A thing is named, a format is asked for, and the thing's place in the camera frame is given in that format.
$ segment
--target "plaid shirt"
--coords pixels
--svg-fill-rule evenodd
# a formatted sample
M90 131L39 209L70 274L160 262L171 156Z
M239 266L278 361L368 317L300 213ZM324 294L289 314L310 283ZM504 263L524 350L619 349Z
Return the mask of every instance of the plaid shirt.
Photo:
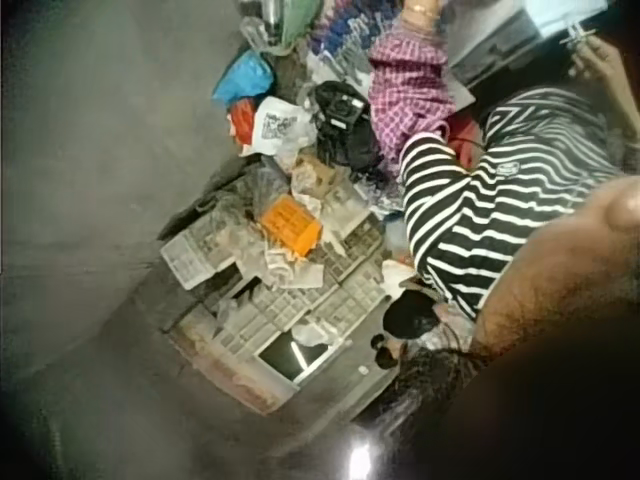
M448 135L445 119L455 113L442 79L447 55L432 38L397 22L370 53L374 67L369 91L373 129L393 177L400 170L400 152L416 133Z

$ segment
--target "black and white striped shirt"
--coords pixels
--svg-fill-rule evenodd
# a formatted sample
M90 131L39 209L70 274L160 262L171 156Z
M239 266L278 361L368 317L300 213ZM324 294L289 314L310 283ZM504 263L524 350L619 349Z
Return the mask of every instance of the black and white striped shirt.
M622 173L608 161L606 124L573 93L541 88L498 107L486 153L468 172L431 133L402 152L407 233L424 280L474 319L531 233L573 213Z

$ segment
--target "orange plastic container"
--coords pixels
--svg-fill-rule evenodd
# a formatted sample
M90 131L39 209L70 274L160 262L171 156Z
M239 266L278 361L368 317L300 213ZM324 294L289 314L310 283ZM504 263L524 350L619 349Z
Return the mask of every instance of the orange plastic container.
M291 195L281 195L260 219L262 226L282 244L304 257L315 247L322 224Z

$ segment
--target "cloth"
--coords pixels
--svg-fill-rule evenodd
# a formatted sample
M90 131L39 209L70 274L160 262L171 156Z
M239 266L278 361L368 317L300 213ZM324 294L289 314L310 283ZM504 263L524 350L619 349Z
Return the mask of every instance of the cloth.
M374 68L369 91L371 122L384 161L395 178L399 154L417 132L447 136L445 119L455 112L443 81L447 55L432 38L420 36L397 21L370 53Z
M606 124L581 97L557 88L517 95L485 126L474 172L434 133L401 155L405 221L416 269L470 319L537 228L573 213L622 172L608 162Z

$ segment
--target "blue plastic bag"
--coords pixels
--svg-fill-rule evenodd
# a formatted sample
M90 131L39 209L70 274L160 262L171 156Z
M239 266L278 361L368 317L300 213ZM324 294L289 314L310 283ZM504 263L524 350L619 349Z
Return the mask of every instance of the blue plastic bag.
M244 53L222 77L213 90L212 99L229 108L243 97L266 92L273 83L273 72L267 62L253 50Z

